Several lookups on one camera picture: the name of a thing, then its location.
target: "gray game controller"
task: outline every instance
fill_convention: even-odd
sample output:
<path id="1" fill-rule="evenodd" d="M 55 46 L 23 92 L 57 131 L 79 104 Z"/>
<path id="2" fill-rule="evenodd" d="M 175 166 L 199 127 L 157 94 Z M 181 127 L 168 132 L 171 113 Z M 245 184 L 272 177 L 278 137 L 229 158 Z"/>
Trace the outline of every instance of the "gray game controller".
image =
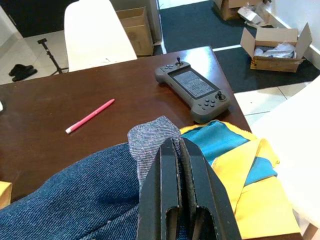
<path id="1" fill-rule="evenodd" d="M 204 124 L 228 109 L 230 98 L 191 65 L 180 61 L 160 66 L 155 70 L 158 83 L 168 84 L 190 107 L 193 120 Z"/>

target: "black floor mat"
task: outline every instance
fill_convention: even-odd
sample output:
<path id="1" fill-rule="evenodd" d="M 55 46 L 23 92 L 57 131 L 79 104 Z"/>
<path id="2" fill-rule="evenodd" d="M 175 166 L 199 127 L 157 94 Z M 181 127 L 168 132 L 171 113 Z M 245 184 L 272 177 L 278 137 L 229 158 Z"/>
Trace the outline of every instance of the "black floor mat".
<path id="1" fill-rule="evenodd" d="M 251 70 L 249 55 L 240 47 L 216 51 L 219 64 L 234 93 L 313 81 L 320 70 L 304 60 L 297 72 Z"/>
<path id="2" fill-rule="evenodd" d="M 160 15 L 167 53 L 238 45 L 244 27 L 256 35 L 256 29 L 245 25 L 243 19 L 222 20 L 213 10 L 212 0 L 162 9 Z"/>

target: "blue cloth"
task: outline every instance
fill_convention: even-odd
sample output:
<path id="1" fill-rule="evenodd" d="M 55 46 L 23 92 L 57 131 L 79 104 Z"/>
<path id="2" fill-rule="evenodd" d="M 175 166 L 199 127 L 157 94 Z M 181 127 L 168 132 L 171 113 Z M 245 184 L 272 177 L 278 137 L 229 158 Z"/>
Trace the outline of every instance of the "blue cloth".
<path id="1" fill-rule="evenodd" d="M 231 131 L 220 121 L 211 121 L 207 126 L 194 128 L 184 133 L 182 137 L 197 144 L 210 165 L 212 165 L 215 158 L 249 141 Z M 246 186 L 271 176 L 277 176 L 271 162 L 263 157 L 256 157 L 244 185 Z"/>
<path id="2" fill-rule="evenodd" d="M 69 166 L 0 211 L 1 240 L 134 240 L 137 164 L 127 143 Z"/>
<path id="3" fill-rule="evenodd" d="M 182 137 L 198 145 L 210 166 L 215 158 L 249 141 L 230 131 L 220 121 L 211 121 L 205 127 L 194 128 L 183 134 Z"/>
<path id="4" fill-rule="evenodd" d="M 253 161 L 254 163 L 244 183 L 245 186 L 278 175 L 268 159 L 256 156 Z"/>

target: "chair backrest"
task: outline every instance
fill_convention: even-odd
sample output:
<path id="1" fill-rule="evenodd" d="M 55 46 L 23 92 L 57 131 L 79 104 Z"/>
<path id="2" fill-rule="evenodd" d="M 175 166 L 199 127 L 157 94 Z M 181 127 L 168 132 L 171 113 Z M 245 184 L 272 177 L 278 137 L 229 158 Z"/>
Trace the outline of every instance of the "chair backrest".
<path id="1" fill-rule="evenodd" d="M 109 0 L 80 0 L 64 13 L 69 71 L 137 59 Z"/>
<path id="2" fill-rule="evenodd" d="M 280 159 L 275 171 L 293 208 L 320 228 L 320 76 L 251 127 Z"/>

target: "yellow and blue fabric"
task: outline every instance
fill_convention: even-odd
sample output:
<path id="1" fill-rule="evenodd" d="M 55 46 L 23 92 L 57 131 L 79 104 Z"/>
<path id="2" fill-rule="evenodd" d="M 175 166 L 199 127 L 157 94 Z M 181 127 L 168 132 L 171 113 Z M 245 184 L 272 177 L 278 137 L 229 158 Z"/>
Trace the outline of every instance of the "yellow and blue fabric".
<path id="1" fill-rule="evenodd" d="M 241 134 L 231 131 L 225 123 L 220 121 L 211 121 L 205 127 L 203 125 L 195 125 L 193 127 L 183 128 L 181 131 L 185 131 L 185 133 L 182 136 L 199 146 L 210 165 L 218 156 L 253 139 L 253 136 L 249 137 L 249 133 L 245 134 L 247 138 L 249 137 L 247 139 Z M 270 161 L 256 156 L 244 185 L 246 186 L 271 176 L 277 176 L 277 173 L 273 170 Z"/>
<path id="2" fill-rule="evenodd" d="M 223 183 L 242 239 L 300 232 L 267 140 L 217 120 L 180 132 L 201 148 Z"/>

